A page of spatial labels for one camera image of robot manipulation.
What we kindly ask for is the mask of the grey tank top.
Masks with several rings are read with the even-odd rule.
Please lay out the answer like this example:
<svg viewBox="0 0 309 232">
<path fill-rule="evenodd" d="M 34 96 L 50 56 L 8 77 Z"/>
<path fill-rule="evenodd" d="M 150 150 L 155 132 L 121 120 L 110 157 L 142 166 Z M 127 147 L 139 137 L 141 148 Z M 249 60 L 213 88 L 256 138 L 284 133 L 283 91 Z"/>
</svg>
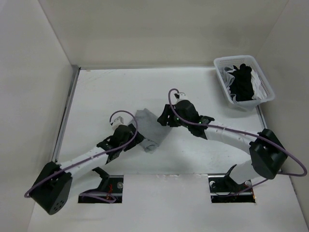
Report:
<svg viewBox="0 0 309 232">
<path fill-rule="evenodd" d="M 138 123 L 138 132 L 144 137 L 140 146 L 146 153 L 154 153 L 166 139 L 172 128 L 164 127 L 157 122 L 158 117 L 148 109 L 138 110 L 135 113 Z"/>
</svg>

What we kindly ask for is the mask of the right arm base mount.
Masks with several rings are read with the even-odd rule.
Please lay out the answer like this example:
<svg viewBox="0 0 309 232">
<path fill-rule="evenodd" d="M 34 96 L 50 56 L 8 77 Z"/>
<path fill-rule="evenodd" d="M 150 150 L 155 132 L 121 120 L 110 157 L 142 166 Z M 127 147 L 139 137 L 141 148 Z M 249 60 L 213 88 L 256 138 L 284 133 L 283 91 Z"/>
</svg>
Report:
<svg viewBox="0 0 309 232">
<path fill-rule="evenodd" d="M 252 189 L 245 190 L 251 185 L 245 182 L 237 184 L 230 177 L 230 173 L 235 168 L 233 165 L 224 176 L 209 177 L 209 187 L 212 203 L 255 203 Z"/>
</svg>

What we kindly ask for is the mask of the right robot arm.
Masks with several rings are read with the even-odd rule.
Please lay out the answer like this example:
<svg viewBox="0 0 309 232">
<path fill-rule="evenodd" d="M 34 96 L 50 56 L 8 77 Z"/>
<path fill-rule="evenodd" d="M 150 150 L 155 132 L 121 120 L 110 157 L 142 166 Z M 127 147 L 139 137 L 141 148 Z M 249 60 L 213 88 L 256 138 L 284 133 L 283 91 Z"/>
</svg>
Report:
<svg viewBox="0 0 309 232">
<path fill-rule="evenodd" d="M 183 126 L 196 137 L 222 142 L 247 153 L 250 160 L 234 164 L 223 177 L 222 184 L 229 191 L 239 191 L 246 181 L 257 177 L 274 179 L 287 159 L 279 149 L 282 145 L 273 131 L 263 129 L 256 138 L 234 133 L 214 118 L 200 115 L 188 100 L 166 104 L 157 121 L 162 126 Z"/>
</svg>

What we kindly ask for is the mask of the white plastic basket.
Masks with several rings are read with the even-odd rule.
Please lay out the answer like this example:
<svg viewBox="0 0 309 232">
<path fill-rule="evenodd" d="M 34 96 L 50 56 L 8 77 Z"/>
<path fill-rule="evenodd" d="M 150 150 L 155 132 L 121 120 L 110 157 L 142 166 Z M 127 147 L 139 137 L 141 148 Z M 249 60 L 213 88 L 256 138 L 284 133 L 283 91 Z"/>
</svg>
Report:
<svg viewBox="0 0 309 232">
<path fill-rule="evenodd" d="M 216 68 L 217 79 L 219 81 L 219 84 L 221 85 L 221 89 L 227 101 L 227 105 L 230 108 L 238 108 L 244 111 L 251 111 L 262 103 L 274 100 L 275 94 L 271 88 L 271 85 L 269 84 L 267 78 L 265 77 L 263 71 L 261 70 L 260 66 L 258 65 L 257 61 L 253 56 L 237 55 L 237 56 L 221 57 L 216 58 L 213 61 L 213 64 Z M 257 77 L 259 78 L 260 81 L 260 86 L 266 93 L 266 97 L 264 99 L 241 101 L 237 103 L 236 100 L 233 100 L 230 94 L 228 93 L 227 86 L 224 83 L 224 80 L 226 79 L 224 77 L 224 67 L 232 67 L 233 65 L 239 67 L 241 64 L 250 66 L 252 70 L 256 72 Z"/>
</svg>

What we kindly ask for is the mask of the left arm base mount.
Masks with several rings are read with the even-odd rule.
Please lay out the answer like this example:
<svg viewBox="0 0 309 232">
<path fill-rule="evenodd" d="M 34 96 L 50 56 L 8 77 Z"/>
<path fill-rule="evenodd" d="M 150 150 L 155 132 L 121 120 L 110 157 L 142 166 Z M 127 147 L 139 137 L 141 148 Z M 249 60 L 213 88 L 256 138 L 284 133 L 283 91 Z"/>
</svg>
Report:
<svg viewBox="0 0 309 232">
<path fill-rule="evenodd" d="M 109 175 L 102 168 L 91 171 L 96 179 L 92 179 L 91 187 L 78 196 L 78 203 L 122 203 L 124 176 Z"/>
</svg>

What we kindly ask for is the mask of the metal table edge rail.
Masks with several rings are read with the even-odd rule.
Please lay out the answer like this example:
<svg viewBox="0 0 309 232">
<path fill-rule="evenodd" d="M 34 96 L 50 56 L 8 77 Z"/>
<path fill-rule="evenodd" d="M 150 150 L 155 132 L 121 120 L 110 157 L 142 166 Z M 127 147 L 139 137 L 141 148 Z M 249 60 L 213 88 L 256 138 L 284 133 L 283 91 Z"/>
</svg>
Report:
<svg viewBox="0 0 309 232">
<path fill-rule="evenodd" d="M 76 90 L 79 73 L 80 73 L 80 70 L 81 70 L 81 67 L 78 66 L 78 65 L 72 65 L 71 67 L 72 67 L 73 73 L 72 73 L 72 77 L 71 77 L 70 87 L 69 87 L 69 90 L 68 90 L 68 95 L 67 95 L 67 98 L 66 98 L 66 103 L 65 103 L 65 106 L 64 106 L 64 111 L 63 111 L 63 115 L 62 115 L 62 119 L 61 119 L 61 123 L 60 123 L 60 128 L 59 128 L 59 131 L 58 131 L 58 134 L 57 134 L 57 137 L 56 137 L 55 147 L 54 147 L 54 150 L 53 150 L 52 156 L 51 156 L 52 162 L 57 162 L 59 154 L 60 154 L 60 150 L 61 150 L 61 147 L 62 147 L 62 142 L 63 142 L 63 138 L 64 138 L 64 134 L 65 134 L 65 130 L 66 130 L 69 114 L 70 114 L 70 109 L 71 109 L 74 93 L 75 93 L 75 90 Z"/>
</svg>

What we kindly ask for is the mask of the white tank top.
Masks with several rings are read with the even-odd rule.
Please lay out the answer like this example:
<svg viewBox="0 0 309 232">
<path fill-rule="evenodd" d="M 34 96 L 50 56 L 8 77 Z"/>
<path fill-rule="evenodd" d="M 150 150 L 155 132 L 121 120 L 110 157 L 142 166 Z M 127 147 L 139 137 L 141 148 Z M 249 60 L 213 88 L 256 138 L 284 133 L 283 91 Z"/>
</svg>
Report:
<svg viewBox="0 0 309 232">
<path fill-rule="evenodd" d="M 253 87 L 253 100 L 263 100 L 267 97 L 267 94 L 261 84 L 259 76 L 254 70 L 251 71 L 251 84 Z"/>
</svg>

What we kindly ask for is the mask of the light grey garment in basket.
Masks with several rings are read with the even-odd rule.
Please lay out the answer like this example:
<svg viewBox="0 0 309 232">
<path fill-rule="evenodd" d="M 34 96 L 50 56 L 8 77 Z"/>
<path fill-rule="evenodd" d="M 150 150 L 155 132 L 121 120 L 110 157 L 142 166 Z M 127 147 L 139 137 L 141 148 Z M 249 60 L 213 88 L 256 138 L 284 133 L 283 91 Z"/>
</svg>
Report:
<svg viewBox="0 0 309 232">
<path fill-rule="evenodd" d="M 234 71 L 236 71 L 234 66 L 226 66 L 223 68 L 223 81 L 227 90 L 229 90 L 235 80 L 235 77 L 232 74 Z"/>
</svg>

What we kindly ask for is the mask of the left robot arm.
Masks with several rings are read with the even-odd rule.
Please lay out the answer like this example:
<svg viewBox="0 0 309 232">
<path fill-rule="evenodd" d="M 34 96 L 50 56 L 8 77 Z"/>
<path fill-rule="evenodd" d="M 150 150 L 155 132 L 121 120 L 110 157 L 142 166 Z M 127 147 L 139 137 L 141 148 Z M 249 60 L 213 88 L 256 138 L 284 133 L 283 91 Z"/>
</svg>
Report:
<svg viewBox="0 0 309 232">
<path fill-rule="evenodd" d="M 73 192 L 73 183 L 90 171 L 98 170 L 92 187 L 102 193 L 108 188 L 107 174 L 99 167 L 119 157 L 141 143 L 141 135 L 133 124 L 118 126 L 113 135 L 99 142 L 87 153 L 64 163 L 49 162 L 41 170 L 33 186 L 25 195 L 32 198 L 49 215 L 57 213 Z"/>
</svg>

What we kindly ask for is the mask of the black tank top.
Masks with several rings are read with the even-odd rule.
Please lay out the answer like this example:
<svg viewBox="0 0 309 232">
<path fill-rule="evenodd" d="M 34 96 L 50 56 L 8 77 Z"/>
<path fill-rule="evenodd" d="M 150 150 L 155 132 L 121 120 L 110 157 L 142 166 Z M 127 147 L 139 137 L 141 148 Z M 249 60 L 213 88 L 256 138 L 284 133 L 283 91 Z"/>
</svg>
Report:
<svg viewBox="0 0 309 232">
<path fill-rule="evenodd" d="M 239 68 L 233 66 L 235 69 L 231 75 L 234 76 L 234 81 L 230 85 L 230 92 L 237 102 L 250 101 L 254 95 L 252 86 L 252 68 L 241 64 Z"/>
</svg>

